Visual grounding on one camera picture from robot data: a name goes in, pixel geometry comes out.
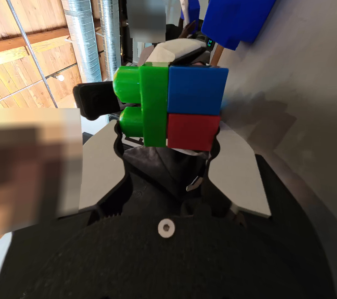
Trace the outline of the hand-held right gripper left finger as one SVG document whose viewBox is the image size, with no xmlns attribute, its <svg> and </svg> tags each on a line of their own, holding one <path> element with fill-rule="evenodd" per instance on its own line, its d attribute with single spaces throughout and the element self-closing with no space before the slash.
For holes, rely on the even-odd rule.
<svg viewBox="0 0 337 299">
<path fill-rule="evenodd" d="M 130 198 L 117 120 L 107 123 L 83 145 L 79 211 L 123 211 Z"/>
</svg>

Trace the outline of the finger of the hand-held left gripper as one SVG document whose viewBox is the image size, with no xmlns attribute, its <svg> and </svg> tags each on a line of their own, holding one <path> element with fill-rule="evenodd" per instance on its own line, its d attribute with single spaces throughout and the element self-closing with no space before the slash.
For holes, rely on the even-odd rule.
<svg viewBox="0 0 337 299">
<path fill-rule="evenodd" d="M 189 54 L 202 53 L 206 50 L 206 43 L 197 39 L 173 39 L 149 46 L 143 49 L 138 65 L 146 62 L 172 63 Z"/>
<path fill-rule="evenodd" d="M 209 151 L 195 151 L 195 150 L 189 150 L 189 149 L 183 149 L 182 153 L 194 157 L 201 157 L 201 158 L 209 158 Z"/>
</svg>

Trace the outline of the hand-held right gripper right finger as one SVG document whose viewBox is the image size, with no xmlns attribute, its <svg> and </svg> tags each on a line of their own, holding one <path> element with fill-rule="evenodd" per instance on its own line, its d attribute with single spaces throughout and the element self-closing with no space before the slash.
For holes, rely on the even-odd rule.
<svg viewBox="0 0 337 299">
<path fill-rule="evenodd" d="M 201 194 L 214 217 L 230 212 L 271 216 L 255 153 L 231 128 L 219 128 L 214 138 Z"/>
</svg>

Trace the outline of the red toy block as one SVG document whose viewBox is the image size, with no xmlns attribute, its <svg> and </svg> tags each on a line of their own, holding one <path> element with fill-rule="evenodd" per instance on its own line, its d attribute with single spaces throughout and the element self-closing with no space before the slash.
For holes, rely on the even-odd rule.
<svg viewBox="0 0 337 299">
<path fill-rule="evenodd" d="M 172 149 L 211 151 L 220 116 L 169 113 L 167 146 Z"/>
</svg>

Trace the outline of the blue one-stud block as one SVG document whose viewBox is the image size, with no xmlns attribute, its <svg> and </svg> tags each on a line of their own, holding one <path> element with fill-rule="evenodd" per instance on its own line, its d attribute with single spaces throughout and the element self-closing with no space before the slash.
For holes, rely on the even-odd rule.
<svg viewBox="0 0 337 299">
<path fill-rule="evenodd" d="M 218 116 L 228 73 L 212 66 L 169 67 L 167 112 Z"/>
</svg>

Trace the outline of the green toy block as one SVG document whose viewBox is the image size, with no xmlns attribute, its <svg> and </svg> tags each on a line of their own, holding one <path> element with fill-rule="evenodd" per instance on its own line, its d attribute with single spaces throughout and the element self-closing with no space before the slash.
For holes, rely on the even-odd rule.
<svg viewBox="0 0 337 299">
<path fill-rule="evenodd" d="M 121 66 L 113 77 L 113 89 L 128 106 L 119 123 L 126 137 L 142 137 L 145 146 L 166 147 L 169 65 L 146 62 L 142 66 Z"/>
</svg>

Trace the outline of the grey desk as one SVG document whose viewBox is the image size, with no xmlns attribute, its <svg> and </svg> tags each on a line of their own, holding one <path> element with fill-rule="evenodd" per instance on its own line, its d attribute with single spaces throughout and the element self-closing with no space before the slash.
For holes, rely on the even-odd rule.
<svg viewBox="0 0 337 299">
<path fill-rule="evenodd" d="M 224 49 L 223 120 L 302 206 L 336 290 L 336 0 L 276 0 L 253 44 Z"/>
</svg>

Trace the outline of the wood-edged side table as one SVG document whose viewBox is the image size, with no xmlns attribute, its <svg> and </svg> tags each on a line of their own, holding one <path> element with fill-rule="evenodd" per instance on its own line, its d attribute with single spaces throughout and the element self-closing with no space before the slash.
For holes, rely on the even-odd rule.
<svg viewBox="0 0 337 299">
<path fill-rule="evenodd" d="M 218 66 L 224 47 L 217 44 L 211 53 L 210 66 Z"/>
</svg>

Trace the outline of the metal ceiling pipe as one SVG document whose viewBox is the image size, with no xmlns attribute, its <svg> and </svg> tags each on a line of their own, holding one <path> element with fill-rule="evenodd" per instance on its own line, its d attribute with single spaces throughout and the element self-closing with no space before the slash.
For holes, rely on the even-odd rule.
<svg viewBox="0 0 337 299">
<path fill-rule="evenodd" d="M 18 26 L 18 28 L 20 30 L 20 33 L 21 33 L 21 35 L 23 37 L 23 40 L 24 40 L 24 42 L 26 44 L 26 48 L 28 49 L 28 55 L 30 55 L 32 57 L 35 65 L 37 67 L 37 70 L 38 70 L 38 72 L 39 72 L 39 74 L 41 76 L 41 79 L 44 82 L 44 85 L 45 85 L 45 87 L 46 87 L 46 89 L 48 91 L 48 94 L 49 94 L 49 96 L 50 96 L 50 98 L 51 98 L 51 100 L 53 102 L 53 105 L 55 106 L 55 108 L 58 108 L 57 103 L 56 103 L 56 101 L 54 99 L 54 96 L 53 96 L 53 94 L 52 94 L 52 92 L 50 90 L 50 87 L 49 87 L 48 83 L 47 83 L 47 79 L 46 79 L 45 75 L 43 74 L 43 71 L 42 71 L 42 69 L 40 67 L 40 64 L 39 64 L 39 62 L 37 60 L 37 57 L 36 57 L 36 55 L 35 55 L 35 53 L 33 51 L 33 48 L 31 46 L 30 42 L 29 42 L 27 34 L 24 31 L 23 26 L 22 26 L 22 24 L 21 24 L 21 22 L 19 20 L 19 17 L 18 17 L 18 15 L 15 12 L 14 6 L 12 5 L 11 0 L 6 0 L 6 3 L 7 3 L 8 7 L 9 7 L 9 9 L 10 9 L 12 15 L 13 15 L 13 18 L 15 19 L 15 22 L 16 22 L 16 24 L 17 24 L 17 26 Z"/>
</svg>

